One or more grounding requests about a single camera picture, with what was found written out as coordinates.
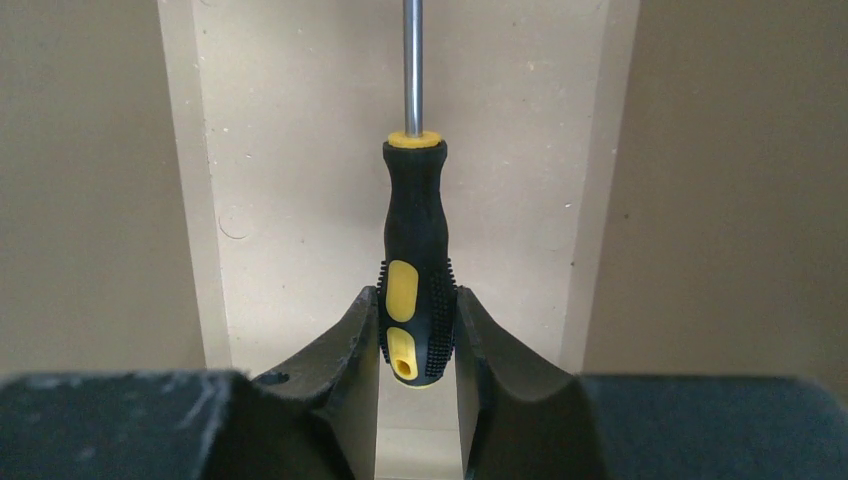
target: screwdriver handle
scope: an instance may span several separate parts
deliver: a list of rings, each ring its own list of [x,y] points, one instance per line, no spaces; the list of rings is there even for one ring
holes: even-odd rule
[[[456,283],[439,194],[447,144],[383,144],[392,179],[386,260],[380,272],[380,343],[395,378],[423,388],[442,377],[453,352]]]

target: hanging hole in handle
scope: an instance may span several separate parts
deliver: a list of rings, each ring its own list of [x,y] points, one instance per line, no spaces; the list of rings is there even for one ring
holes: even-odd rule
[[[403,360],[398,360],[397,362],[395,362],[395,365],[397,365],[398,373],[402,377],[408,377],[412,374],[412,367],[410,367],[409,364],[404,362]]]
[[[259,375],[253,381],[266,386],[282,385],[289,381],[289,374],[272,370]]]

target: screwdriver shaft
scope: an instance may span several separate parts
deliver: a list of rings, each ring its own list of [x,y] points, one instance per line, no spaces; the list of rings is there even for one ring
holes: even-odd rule
[[[420,137],[423,127],[423,0],[403,0],[403,76],[406,135]]]

